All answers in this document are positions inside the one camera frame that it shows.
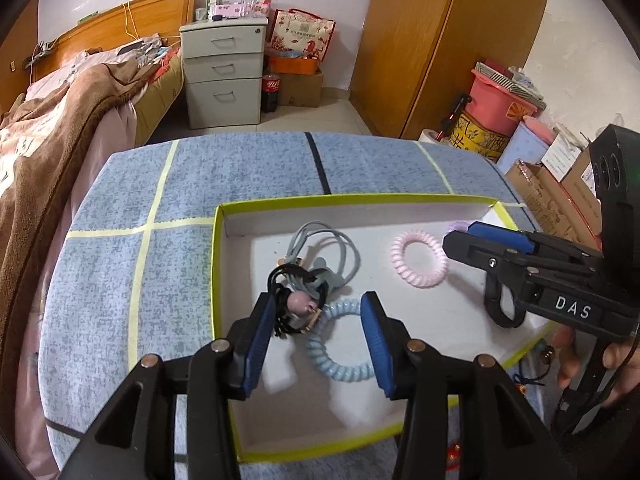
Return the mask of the yellow patterned tin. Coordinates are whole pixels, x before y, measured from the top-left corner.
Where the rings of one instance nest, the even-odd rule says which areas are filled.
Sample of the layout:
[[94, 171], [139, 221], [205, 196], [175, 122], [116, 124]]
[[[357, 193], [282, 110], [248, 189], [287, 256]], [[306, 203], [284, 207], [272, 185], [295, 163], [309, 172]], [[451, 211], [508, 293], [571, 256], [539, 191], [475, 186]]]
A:
[[498, 162], [509, 141], [510, 136], [484, 128], [467, 112], [461, 113], [448, 138], [453, 148], [482, 155], [492, 162]]

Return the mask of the black hair tie pink bead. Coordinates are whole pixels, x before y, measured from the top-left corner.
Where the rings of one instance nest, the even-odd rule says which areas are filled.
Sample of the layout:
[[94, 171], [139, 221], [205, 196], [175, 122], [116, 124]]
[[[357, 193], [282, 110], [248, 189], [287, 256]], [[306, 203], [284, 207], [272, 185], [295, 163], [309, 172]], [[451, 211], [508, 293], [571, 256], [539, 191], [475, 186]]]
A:
[[276, 306], [273, 333], [286, 338], [309, 332], [326, 305], [328, 284], [317, 273], [295, 263], [282, 263], [271, 271], [267, 292]]

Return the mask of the orange box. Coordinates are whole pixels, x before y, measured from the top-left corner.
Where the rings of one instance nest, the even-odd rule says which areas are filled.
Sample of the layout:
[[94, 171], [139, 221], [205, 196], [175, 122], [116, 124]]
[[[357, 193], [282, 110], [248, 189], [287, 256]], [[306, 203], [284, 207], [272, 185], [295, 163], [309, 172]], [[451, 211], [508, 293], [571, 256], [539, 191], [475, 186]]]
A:
[[315, 58], [285, 58], [268, 56], [268, 70], [275, 74], [312, 76], [317, 73], [319, 61]]

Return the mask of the red white gift bag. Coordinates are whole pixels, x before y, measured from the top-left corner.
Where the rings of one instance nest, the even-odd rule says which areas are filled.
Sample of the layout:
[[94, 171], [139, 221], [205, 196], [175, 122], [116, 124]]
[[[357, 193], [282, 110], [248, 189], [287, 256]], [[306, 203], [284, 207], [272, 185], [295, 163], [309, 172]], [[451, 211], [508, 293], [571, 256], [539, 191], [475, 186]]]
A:
[[322, 62], [329, 50], [336, 21], [299, 9], [274, 12], [269, 49], [294, 52]]

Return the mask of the green shallow cardboard tray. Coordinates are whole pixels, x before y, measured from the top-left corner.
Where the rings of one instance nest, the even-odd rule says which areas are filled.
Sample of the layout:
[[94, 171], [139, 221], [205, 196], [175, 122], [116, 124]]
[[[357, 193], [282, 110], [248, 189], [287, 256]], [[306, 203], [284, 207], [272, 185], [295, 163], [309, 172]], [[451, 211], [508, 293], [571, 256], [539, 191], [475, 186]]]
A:
[[[376, 292], [392, 318], [409, 334], [445, 356], [470, 360], [481, 353], [512, 366], [550, 330], [529, 315], [515, 330], [487, 315], [481, 270], [453, 263], [432, 288], [415, 288], [395, 271], [390, 246], [398, 235], [423, 231], [443, 238], [459, 221], [513, 229], [506, 207], [493, 198], [444, 194], [323, 195], [248, 200], [217, 208], [212, 252], [212, 324], [218, 336], [246, 318], [267, 288], [270, 272], [285, 256], [295, 232], [307, 222], [330, 232], [303, 246], [305, 264], [322, 259], [347, 278], [334, 292], [339, 306], [358, 304]], [[352, 241], [341, 247], [343, 232]], [[314, 364], [318, 344], [333, 365], [355, 367], [370, 359], [361, 320], [343, 313], [323, 322], [318, 333], [273, 338], [262, 374], [248, 400], [231, 407], [236, 452], [244, 463], [290, 462], [360, 448], [397, 434], [405, 405], [388, 400], [374, 379], [338, 382]]]

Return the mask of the brown cardboard box floor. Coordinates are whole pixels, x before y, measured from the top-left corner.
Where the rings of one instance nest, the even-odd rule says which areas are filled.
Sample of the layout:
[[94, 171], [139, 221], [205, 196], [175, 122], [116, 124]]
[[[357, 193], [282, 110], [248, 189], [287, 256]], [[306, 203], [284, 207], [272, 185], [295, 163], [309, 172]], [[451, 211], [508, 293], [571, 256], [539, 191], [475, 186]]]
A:
[[317, 70], [313, 75], [280, 75], [279, 105], [296, 107], [318, 107], [321, 101], [323, 74]]

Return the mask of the blue patterned tablecloth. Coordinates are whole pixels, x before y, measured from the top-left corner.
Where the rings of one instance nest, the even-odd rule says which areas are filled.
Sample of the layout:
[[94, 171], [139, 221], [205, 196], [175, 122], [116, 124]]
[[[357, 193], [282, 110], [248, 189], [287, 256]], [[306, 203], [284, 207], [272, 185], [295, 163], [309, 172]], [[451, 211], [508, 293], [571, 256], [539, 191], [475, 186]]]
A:
[[38, 377], [53, 456], [64, 465], [141, 358], [192, 356], [212, 324], [218, 207], [323, 195], [493, 198], [525, 205], [477, 154], [344, 133], [218, 133], [114, 154], [82, 201], [47, 292]]

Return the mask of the pink plastic bin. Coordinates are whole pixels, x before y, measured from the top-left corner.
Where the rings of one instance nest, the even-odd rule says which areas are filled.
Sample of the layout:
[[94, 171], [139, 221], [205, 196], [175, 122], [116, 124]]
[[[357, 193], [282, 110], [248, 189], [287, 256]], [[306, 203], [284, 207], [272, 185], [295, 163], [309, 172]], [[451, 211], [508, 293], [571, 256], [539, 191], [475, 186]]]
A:
[[538, 107], [495, 81], [472, 70], [474, 81], [465, 105], [465, 113], [478, 124], [494, 133], [512, 136], [525, 116], [535, 116]]

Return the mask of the brown blanket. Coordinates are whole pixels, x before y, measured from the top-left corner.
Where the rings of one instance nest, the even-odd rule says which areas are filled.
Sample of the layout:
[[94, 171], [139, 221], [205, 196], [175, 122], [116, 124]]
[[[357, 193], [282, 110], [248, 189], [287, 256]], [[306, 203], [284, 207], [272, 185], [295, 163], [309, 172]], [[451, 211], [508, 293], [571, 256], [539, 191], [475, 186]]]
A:
[[55, 115], [50, 132], [29, 155], [17, 156], [13, 179], [1, 192], [1, 415], [11, 416], [28, 311], [66, 200], [96, 127], [113, 108], [130, 101], [156, 64], [136, 60], [96, 64], [43, 99], [3, 117], [6, 136], [34, 133]]

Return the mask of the tall wooden wardrobe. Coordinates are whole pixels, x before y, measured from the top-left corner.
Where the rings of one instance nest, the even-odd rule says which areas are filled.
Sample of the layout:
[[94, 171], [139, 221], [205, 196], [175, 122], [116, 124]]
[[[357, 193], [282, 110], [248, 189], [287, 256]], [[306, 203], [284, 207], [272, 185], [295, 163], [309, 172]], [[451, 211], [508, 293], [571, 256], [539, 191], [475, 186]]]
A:
[[370, 0], [350, 102], [377, 136], [437, 130], [481, 60], [523, 66], [547, 0]]

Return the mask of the grey three drawer nightstand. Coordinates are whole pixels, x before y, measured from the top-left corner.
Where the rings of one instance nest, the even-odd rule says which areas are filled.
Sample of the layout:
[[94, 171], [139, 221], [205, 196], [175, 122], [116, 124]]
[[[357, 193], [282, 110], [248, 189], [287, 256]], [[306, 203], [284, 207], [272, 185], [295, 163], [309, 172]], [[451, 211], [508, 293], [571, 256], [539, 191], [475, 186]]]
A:
[[180, 27], [192, 129], [258, 124], [267, 26], [266, 18], [238, 18]]

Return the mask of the white paper roll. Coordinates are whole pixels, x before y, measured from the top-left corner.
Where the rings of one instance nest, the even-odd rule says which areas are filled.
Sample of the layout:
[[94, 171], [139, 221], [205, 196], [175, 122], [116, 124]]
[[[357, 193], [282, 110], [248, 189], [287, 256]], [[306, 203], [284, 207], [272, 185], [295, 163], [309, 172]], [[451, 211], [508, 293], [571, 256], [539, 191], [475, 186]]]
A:
[[432, 129], [423, 129], [419, 136], [420, 142], [425, 143], [439, 143], [439, 133]]

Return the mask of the black cord teal bead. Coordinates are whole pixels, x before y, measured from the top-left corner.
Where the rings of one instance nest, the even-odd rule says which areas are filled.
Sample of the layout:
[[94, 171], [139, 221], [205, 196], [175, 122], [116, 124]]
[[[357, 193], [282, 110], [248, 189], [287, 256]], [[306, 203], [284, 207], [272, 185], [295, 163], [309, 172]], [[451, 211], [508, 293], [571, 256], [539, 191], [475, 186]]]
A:
[[552, 344], [548, 344], [544, 338], [538, 340], [533, 349], [518, 361], [518, 367], [512, 375], [518, 390], [526, 394], [530, 388], [544, 387], [554, 357], [555, 350]]

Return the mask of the cola bottle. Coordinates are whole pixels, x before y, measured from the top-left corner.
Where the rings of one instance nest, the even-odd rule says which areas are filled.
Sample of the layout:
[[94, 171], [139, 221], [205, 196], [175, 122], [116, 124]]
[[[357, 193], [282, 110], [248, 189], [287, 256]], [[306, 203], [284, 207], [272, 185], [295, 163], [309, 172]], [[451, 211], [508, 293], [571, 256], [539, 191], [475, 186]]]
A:
[[280, 76], [277, 74], [265, 74], [262, 76], [262, 112], [273, 113], [279, 103]]

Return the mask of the open cardboard box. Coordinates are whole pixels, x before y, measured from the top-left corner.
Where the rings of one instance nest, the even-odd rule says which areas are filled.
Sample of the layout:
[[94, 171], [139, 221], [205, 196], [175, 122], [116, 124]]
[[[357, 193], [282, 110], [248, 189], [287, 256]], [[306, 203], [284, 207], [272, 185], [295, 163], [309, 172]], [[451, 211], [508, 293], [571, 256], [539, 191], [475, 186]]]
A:
[[550, 235], [601, 249], [600, 238], [547, 168], [517, 160], [506, 173], [540, 228]]

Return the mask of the wooden bed headboard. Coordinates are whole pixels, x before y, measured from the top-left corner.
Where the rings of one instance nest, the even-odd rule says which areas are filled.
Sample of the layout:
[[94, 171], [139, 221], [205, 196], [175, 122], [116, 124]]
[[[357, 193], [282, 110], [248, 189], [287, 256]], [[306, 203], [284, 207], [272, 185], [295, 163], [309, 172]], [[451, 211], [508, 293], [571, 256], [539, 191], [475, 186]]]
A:
[[181, 26], [193, 20], [195, 0], [131, 0], [87, 18], [52, 41], [52, 49], [35, 62], [32, 76], [39, 80], [78, 53], [111, 50], [141, 37], [179, 38]]

